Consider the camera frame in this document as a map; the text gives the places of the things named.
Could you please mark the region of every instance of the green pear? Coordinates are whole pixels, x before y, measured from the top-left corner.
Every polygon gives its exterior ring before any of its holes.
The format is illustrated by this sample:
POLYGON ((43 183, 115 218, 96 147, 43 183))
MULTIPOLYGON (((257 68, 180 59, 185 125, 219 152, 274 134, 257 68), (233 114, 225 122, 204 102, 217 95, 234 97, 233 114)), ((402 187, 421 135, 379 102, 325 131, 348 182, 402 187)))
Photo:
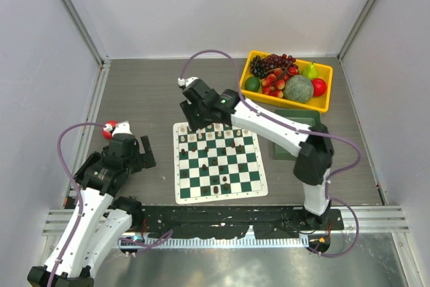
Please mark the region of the green pear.
POLYGON ((305 67, 301 74, 310 80, 316 79, 319 76, 314 62, 310 63, 307 67, 305 67))

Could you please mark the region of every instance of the yellow tray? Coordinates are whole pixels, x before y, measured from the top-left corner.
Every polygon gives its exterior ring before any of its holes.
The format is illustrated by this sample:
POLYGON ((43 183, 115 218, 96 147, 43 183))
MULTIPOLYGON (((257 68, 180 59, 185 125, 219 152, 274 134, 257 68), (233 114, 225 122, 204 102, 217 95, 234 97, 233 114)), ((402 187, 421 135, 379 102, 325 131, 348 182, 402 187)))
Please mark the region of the yellow tray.
MULTIPOLYGON (((245 90, 245 81, 252 76, 250 64, 254 57, 257 55, 264 58, 270 53, 259 52, 258 50, 252 50, 249 53, 247 64, 243 69, 242 77, 241 77, 241 91, 245 97, 249 99, 263 102, 265 104, 273 104, 274 106, 283 107, 283 108, 300 108, 300 109, 309 109, 316 110, 320 113, 325 113, 329 110, 330 104, 330 93, 331 93, 331 80, 333 78, 333 68, 328 65, 315 63, 316 69, 319 73, 319 77, 325 81, 327 84, 327 91, 320 97, 313 97, 307 103, 301 104, 299 102, 290 101, 284 98, 272 97, 270 95, 262 94, 261 87, 258 92, 252 92, 245 90)), ((298 65, 299 71, 303 70, 308 64, 307 60, 297 60, 296 64, 298 65)))

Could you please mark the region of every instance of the white wall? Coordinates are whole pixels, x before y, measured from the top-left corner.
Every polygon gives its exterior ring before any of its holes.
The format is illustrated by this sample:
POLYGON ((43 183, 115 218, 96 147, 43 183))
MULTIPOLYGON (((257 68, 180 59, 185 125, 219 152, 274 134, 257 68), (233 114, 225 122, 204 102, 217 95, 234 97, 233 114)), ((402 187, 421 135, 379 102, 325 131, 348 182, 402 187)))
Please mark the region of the white wall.
POLYGON ((59 0, 0 0, 0 40, 0 285, 28 286, 67 183, 56 139, 84 120, 97 65, 59 0))
POLYGON ((388 199, 430 268, 430 1, 379 0, 345 58, 361 125, 388 199))
POLYGON ((77 0, 110 58, 339 53, 366 0, 77 0))

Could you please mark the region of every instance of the melon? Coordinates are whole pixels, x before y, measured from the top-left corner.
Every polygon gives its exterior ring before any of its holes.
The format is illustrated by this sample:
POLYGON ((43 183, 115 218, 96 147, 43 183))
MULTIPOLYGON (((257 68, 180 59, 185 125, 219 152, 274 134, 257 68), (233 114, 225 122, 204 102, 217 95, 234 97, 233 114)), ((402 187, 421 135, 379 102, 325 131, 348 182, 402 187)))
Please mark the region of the melon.
POLYGON ((284 97, 291 101, 305 104, 314 95, 314 86, 307 77, 296 75, 287 81, 284 88, 284 97))

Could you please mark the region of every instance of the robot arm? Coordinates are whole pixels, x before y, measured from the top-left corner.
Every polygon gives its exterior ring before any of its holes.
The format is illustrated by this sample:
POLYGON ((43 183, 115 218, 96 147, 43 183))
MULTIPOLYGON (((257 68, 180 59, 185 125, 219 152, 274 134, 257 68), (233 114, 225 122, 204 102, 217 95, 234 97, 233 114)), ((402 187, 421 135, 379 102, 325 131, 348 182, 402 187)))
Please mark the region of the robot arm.
POLYGON ((304 208, 308 212, 306 220, 313 227, 326 223, 330 208, 326 195, 326 180, 330 173, 333 146, 328 138, 298 132, 298 130, 328 132, 326 126, 319 124, 309 127, 282 118, 249 99, 246 99, 245 103, 242 102, 239 94, 231 89, 219 95, 195 77, 178 79, 178 85, 187 98, 181 103, 181 108, 193 131, 213 122, 228 124, 253 131, 276 142, 297 157, 294 175, 303 183, 304 208), (261 116, 261 113, 296 130, 289 130, 268 120, 261 116))
POLYGON ((60 242, 42 267, 32 267, 28 281, 32 286, 47 286, 48 278, 58 261, 60 250, 70 240, 62 256, 52 286, 93 286, 93 278, 116 241, 131 227, 138 227, 144 214, 142 204, 132 198, 120 197, 118 190, 130 174, 155 166, 147 136, 141 137, 145 153, 130 131, 128 122, 116 125, 109 146, 102 153, 93 153, 75 175, 82 185, 83 213, 76 207, 60 242), (102 227, 102 216, 108 213, 102 227), (79 226, 71 237, 78 217, 79 226))

